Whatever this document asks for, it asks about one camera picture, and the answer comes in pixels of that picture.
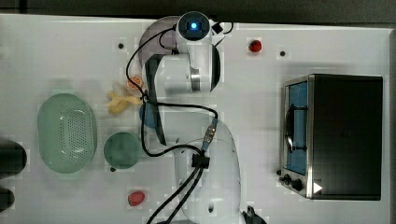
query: toaster oven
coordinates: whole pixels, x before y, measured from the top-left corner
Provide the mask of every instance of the toaster oven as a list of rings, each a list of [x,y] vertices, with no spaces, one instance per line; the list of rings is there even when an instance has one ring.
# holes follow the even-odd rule
[[[281,184],[308,199],[380,200],[382,77],[314,74],[283,93]]]

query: red button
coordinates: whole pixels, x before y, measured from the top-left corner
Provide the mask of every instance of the red button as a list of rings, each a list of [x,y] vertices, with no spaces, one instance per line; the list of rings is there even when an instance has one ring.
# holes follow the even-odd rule
[[[128,203],[131,206],[138,206],[145,200],[145,194],[142,191],[136,191],[128,196]]]
[[[248,49],[252,52],[260,52],[262,50],[262,42],[260,40],[253,40],[248,45]]]

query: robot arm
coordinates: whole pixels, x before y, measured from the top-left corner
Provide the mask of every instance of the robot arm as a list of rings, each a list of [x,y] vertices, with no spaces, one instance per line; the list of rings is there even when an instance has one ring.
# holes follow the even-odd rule
[[[176,33],[179,54],[154,54],[144,64],[143,77],[148,86],[150,104],[150,111],[146,113],[152,117],[157,137],[163,145],[201,147],[206,128],[213,118],[207,114],[158,106],[158,103],[166,103],[174,95],[213,91],[219,83],[219,52],[212,44],[214,33],[211,21],[202,13],[183,15],[177,23]],[[193,153],[184,148],[173,152],[176,181],[180,185],[194,169],[191,167]],[[191,194],[194,200],[188,200],[182,207],[184,215],[199,224],[262,224],[258,219],[251,221],[253,219],[248,219],[247,213],[239,210],[241,184],[238,157],[233,137],[221,121],[206,156],[210,158],[209,169],[205,170],[202,183]],[[183,190],[179,197],[185,194],[186,190]]]
[[[176,27],[178,54],[155,54],[143,68],[151,98],[166,102],[174,95],[215,89],[219,83],[220,59],[219,51],[212,44],[210,23],[199,12],[186,13],[179,19]]]

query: black wire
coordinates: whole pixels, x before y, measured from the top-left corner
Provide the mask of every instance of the black wire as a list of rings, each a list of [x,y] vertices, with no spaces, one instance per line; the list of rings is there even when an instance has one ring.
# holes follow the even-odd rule
[[[170,224],[172,219],[175,217],[177,214],[178,210],[180,210],[181,206],[187,201],[187,199],[190,197],[192,191],[195,189],[197,186],[199,180],[201,179],[202,173],[204,172],[204,168],[200,168],[198,176],[195,178],[194,182],[192,183],[189,191],[187,191],[186,195],[184,195],[183,199],[180,201],[180,203],[177,205],[171,216],[166,220],[166,224]]]
[[[148,43],[149,41],[151,41],[152,39],[154,39],[156,36],[161,35],[161,34],[163,34],[163,33],[166,33],[166,32],[168,32],[168,31],[171,31],[171,30],[173,30],[173,29],[174,29],[174,28],[172,27],[172,28],[163,30],[163,31],[159,32],[158,34],[156,34],[156,35],[150,37],[150,38],[149,38],[148,40],[146,40],[141,46],[139,46],[139,48],[137,48],[137,50],[136,50],[136,51],[134,52],[134,54],[132,55],[131,59],[130,59],[130,60],[128,61],[128,63],[126,64],[125,75],[126,75],[126,77],[128,78],[128,80],[129,80],[132,84],[134,84],[134,85],[139,89],[139,91],[140,91],[140,93],[142,94],[142,96],[145,95],[145,94],[143,93],[142,88],[139,87],[139,85],[137,85],[135,82],[133,82],[133,81],[129,78],[129,71],[128,71],[128,70],[129,70],[129,66],[131,65],[131,62],[132,62],[132,60],[134,59],[134,56],[137,54],[137,52],[139,52],[139,50],[141,50],[145,45],[147,45],[147,43]]]
[[[230,28],[230,30],[227,31],[227,32],[224,32],[223,34],[224,34],[224,35],[227,35],[227,34],[229,34],[232,30],[233,30],[233,22],[231,22],[231,28]],[[219,40],[218,43],[215,44],[215,48],[221,43],[221,41],[223,41],[223,39],[224,39],[224,37],[223,37],[221,40]]]
[[[195,175],[198,173],[198,170],[200,168],[196,167],[194,171],[190,174],[189,178],[173,193],[163,204],[161,204],[160,207],[155,210],[155,212],[151,215],[149,218],[147,224],[151,223],[151,221],[165,208],[167,204],[169,204],[184,188],[187,187],[187,185],[190,183],[190,181],[195,177]]]
[[[221,43],[221,41],[222,41],[223,39],[224,39],[224,37],[223,37],[221,40],[219,40],[218,43],[215,44],[215,48]]]
[[[158,43],[160,44],[160,46],[161,46],[163,49],[174,50],[175,48],[167,47],[167,46],[165,46],[165,45],[163,44],[163,42],[162,42],[163,36],[164,36],[166,33],[168,33],[168,31],[167,31],[167,32],[164,32],[164,33],[162,33],[162,34],[160,35],[160,38],[158,39]]]
[[[223,34],[224,34],[224,35],[227,35],[227,34],[229,34],[232,30],[233,30],[233,22],[231,22],[231,28],[230,28],[230,30],[227,31],[227,32],[224,32]]]
[[[150,104],[153,104],[153,105],[165,105],[165,106],[176,106],[176,107],[187,107],[187,108],[198,108],[198,109],[203,109],[203,110],[207,110],[207,111],[212,112],[212,113],[215,115],[215,119],[218,119],[218,118],[219,118],[219,113],[218,113],[218,111],[216,111],[216,110],[214,110],[214,109],[212,109],[212,108],[203,106],[203,105],[179,105],[179,104],[169,104],[169,103],[161,103],[161,102],[156,102],[156,103],[154,103],[154,102],[151,102],[151,101],[148,101],[148,102],[149,102]]]
[[[147,93],[146,93],[146,92],[143,92],[142,88],[140,88],[135,82],[133,82],[133,81],[129,78],[129,72],[128,72],[128,70],[129,70],[129,66],[130,66],[132,60],[134,59],[134,56],[137,54],[137,52],[138,52],[139,50],[141,50],[144,46],[146,46],[147,43],[148,43],[149,41],[151,41],[152,39],[154,39],[156,36],[161,35],[161,37],[162,37],[166,32],[171,31],[171,30],[176,30],[176,26],[174,25],[172,28],[165,29],[165,30],[159,32],[158,34],[152,36],[152,37],[149,38],[147,41],[145,41],[145,42],[144,42],[141,46],[139,46],[139,48],[134,52],[134,54],[132,55],[131,59],[129,60],[129,62],[127,63],[127,66],[126,66],[126,72],[125,72],[125,74],[126,74],[128,80],[129,80],[132,84],[134,84],[134,85],[139,89],[140,93],[142,94],[142,101],[143,101],[142,109],[143,109],[143,113],[142,113],[142,123],[141,123],[141,126],[140,126],[140,134],[141,134],[141,138],[142,138],[142,148],[143,148],[143,150],[145,151],[145,153],[146,153],[147,155],[149,155],[150,157],[160,157],[161,155],[164,155],[164,154],[166,154],[166,153],[168,153],[168,152],[170,152],[170,151],[172,151],[172,150],[175,150],[175,149],[177,149],[177,148],[182,148],[182,147],[192,149],[192,150],[196,151],[199,155],[204,156],[205,153],[204,153],[202,150],[200,150],[198,147],[191,146],[191,145],[176,145],[176,146],[173,146],[173,147],[169,147],[168,149],[164,150],[163,152],[156,153],[156,154],[150,153],[150,152],[148,151],[148,149],[146,148],[145,139],[144,139],[144,121],[145,121],[145,116],[146,116],[146,101],[145,101],[145,96],[147,96]],[[155,103],[155,104],[156,104],[156,105],[165,105],[165,106],[178,106],[178,107],[189,107],[189,108],[201,108],[201,109],[204,109],[204,110],[207,110],[207,111],[210,111],[210,112],[214,113],[216,119],[219,118],[219,114],[218,114],[218,112],[217,112],[216,110],[211,109],[211,108],[208,108],[208,107],[205,107],[205,106],[202,106],[202,105],[176,105],[176,104],[168,104],[168,103]],[[152,221],[152,219],[154,219],[155,216],[157,216],[158,213],[159,213],[161,210],[163,210],[163,208],[164,208],[169,202],[171,202],[171,201],[172,201],[172,200],[173,200],[184,188],[187,187],[187,185],[191,182],[191,180],[193,179],[193,177],[195,176],[195,174],[198,172],[198,169],[200,169],[200,171],[199,171],[199,173],[198,173],[198,176],[196,177],[196,179],[195,179],[194,182],[192,183],[192,185],[191,185],[189,191],[188,191],[188,192],[186,193],[186,195],[183,197],[182,201],[177,205],[177,209],[176,209],[176,210],[172,213],[172,215],[167,219],[166,223],[170,223],[170,221],[171,221],[171,220],[173,219],[173,217],[176,215],[176,213],[177,213],[178,210],[181,208],[181,206],[184,204],[184,202],[187,201],[187,199],[190,197],[192,191],[195,189],[196,185],[198,184],[198,182],[199,182],[199,180],[200,180],[200,178],[201,178],[201,176],[202,176],[202,174],[203,174],[203,171],[204,171],[204,168],[198,168],[198,167],[199,167],[199,166],[197,166],[197,168],[194,169],[193,173],[192,173],[192,174],[189,176],[189,178],[177,189],[177,191],[176,191],[174,194],[172,194],[172,196],[171,196],[169,199],[167,199],[167,200],[166,200],[166,201],[165,201],[165,202],[153,213],[153,215],[152,215],[152,216],[150,217],[150,219],[148,220],[148,223],[150,223],[150,222]]]
[[[160,157],[160,156],[162,156],[162,155],[164,155],[164,154],[166,154],[166,153],[168,153],[168,152],[170,152],[172,150],[175,150],[175,149],[181,148],[181,147],[186,147],[186,148],[192,149],[192,150],[198,152],[198,154],[201,154],[201,150],[198,147],[195,147],[195,146],[192,146],[192,145],[176,145],[176,146],[173,146],[173,147],[169,147],[168,149],[166,149],[166,150],[164,150],[164,151],[162,151],[160,153],[156,153],[156,154],[150,153],[148,151],[148,149],[146,148],[146,143],[145,143],[145,139],[144,139],[144,134],[145,134],[144,121],[145,121],[145,118],[146,118],[146,102],[144,100],[143,100],[142,107],[143,107],[142,108],[143,112],[142,112],[142,123],[140,125],[140,135],[141,135],[141,138],[142,138],[142,148],[143,148],[143,150],[145,151],[145,153],[148,156],[150,156],[150,157]]]

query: green ball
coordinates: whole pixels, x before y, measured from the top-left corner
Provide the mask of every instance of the green ball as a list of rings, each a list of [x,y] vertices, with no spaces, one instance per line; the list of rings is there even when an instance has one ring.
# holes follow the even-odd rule
[[[142,143],[131,133],[115,133],[105,143],[105,159],[114,168],[128,169],[142,157]]]

